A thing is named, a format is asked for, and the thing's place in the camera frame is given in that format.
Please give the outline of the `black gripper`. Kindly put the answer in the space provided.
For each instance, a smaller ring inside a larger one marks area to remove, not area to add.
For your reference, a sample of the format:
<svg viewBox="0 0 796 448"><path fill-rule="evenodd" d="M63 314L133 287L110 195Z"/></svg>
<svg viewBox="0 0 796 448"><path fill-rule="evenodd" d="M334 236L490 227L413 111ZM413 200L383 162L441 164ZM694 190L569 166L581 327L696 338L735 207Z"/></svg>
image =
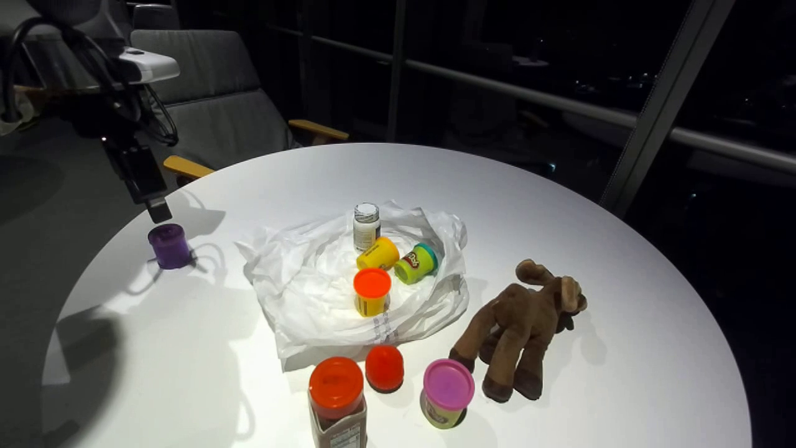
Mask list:
<svg viewBox="0 0 796 448"><path fill-rule="evenodd" d="M148 85L114 85L105 92L101 148L122 177L131 200L145 200L153 223L169 220L169 205L158 197L166 190L157 149L179 143L179 133Z"/></svg>

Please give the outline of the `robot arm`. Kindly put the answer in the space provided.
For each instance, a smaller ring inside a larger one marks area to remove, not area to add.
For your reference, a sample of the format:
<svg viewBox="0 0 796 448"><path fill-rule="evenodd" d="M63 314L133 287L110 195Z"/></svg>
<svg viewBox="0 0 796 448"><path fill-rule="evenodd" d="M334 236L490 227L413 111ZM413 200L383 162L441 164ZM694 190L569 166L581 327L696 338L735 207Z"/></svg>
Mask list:
<svg viewBox="0 0 796 448"><path fill-rule="evenodd" d="M133 205L153 223L171 217L157 154L179 133L153 92L179 62L131 42L127 0L0 0L2 123L53 110L100 139Z"/></svg>

